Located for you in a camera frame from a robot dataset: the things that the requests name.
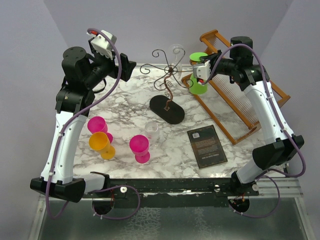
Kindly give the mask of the clear wine glass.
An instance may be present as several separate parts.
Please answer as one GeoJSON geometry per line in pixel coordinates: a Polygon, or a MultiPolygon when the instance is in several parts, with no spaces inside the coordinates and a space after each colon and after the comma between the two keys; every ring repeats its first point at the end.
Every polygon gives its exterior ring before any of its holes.
{"type": "Polygon", "coordinates": [[[149,146],[151,149],[154,149],[158,146],[160,138],[160,129],[156,122],[150,121],[145,125],[144,133],[147,139],[149,140],[149,146]]]}
{"type": "Polygon", "coordinates": [[[177,79],[179,79],[182,75],[183,66],[181,64],[181,61],[185,56],[185,50],[182,45],[176,43],[176,44],[172,44],[169,47],[169,51],[174,56],[174,60],[171,63],[172,68],[174,70],[174,76],[177,79]]]}

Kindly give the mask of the green plastic wine glass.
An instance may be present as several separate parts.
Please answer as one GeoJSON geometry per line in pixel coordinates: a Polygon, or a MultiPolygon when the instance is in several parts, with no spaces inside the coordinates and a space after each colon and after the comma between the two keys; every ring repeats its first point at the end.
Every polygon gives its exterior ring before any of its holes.
{"type": "MultiPolygon", "coordinates": [[[[189,59],[191,62],[200,62],[200,57],[207,56],[208,54],[205,52],[194,52],[189,56],[189,59]]],[[[193,95],[202,95],[206,93],[208,90],[207,85],[202,85],[200,84],[200,81],[198,81],[195,77],[194,74],[192,73],[190,78],[189,78],[189,91],[193,95]]]]}

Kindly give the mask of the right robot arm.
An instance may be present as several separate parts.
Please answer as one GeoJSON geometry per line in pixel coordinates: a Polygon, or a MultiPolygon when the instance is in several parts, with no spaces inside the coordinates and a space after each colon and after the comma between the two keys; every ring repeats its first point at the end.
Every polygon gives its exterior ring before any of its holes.
{"type": "Polygon", "coordinates": [[[229,189],[234,195],[242,195],[258,178],[275,171],[275,166],[287,163],[295,155],[301,159],[302,170],[294,177],[305,173],[306,161],[300,150],[304,138],[296,135],[287,124],[250,37],[233,37],[225,51],[201,56],[199,63],[193,66],[193,75],[202,85],[216,75],[228,76],[230,83],[236,83],[248,98],[260,123],[265,145],[255,148],[252,159],[232,173],[229,189]]]}

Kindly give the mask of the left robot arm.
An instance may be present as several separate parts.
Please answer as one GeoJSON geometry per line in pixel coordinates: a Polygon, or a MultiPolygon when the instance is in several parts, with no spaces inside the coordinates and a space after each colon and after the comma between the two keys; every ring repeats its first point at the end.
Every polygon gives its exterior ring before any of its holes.
{"type": "Polygon", "coordinates": [[[94,88],[106,77],[128,81],[136,62],[119,53],[113,40],[89,40],[90,53],[73,46],[63,53],[64,79],[56,95],[55,131],[49,156],[30,188],[47,198],[77,203],[89,192],[103,198],[111,190],[102,173],[74,177],[73,165],[81,130],[95,100],[94,88]]]}

